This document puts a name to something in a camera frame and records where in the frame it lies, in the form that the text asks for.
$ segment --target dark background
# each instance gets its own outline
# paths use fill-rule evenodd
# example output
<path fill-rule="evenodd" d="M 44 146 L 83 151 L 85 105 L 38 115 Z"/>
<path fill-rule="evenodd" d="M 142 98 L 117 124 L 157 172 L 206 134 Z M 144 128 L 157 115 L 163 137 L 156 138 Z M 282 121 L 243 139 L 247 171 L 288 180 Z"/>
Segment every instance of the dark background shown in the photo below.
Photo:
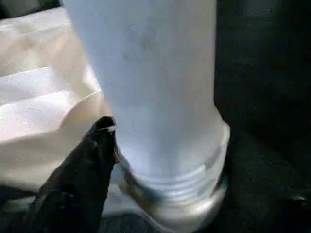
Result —
<path fill-rule="evenodd" d="M 308 232 L 309 212 L 287 200 L 308 199 L 311 182 L 311 3 L 218 0 L 217 11 L 215 105 L 232 130 L 229 191 L 202 232 Z M 0 201 L 20 195 L 2 187 Z M 12 216 L 3 216 L 4 227 Z M 106 219 L 100 229 L 156 232 L 136 216 Z"/>

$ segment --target white fabric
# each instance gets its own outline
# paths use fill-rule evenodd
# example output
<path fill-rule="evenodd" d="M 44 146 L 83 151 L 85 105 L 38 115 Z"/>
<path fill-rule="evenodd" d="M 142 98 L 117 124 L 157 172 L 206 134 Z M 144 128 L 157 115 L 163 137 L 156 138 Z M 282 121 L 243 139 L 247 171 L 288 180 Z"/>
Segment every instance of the white fabric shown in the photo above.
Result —
<path fill-rule="evenodd" d="M 63 8 L 0 21 L 0 183 L 38 189 L 111 115 Z"/>

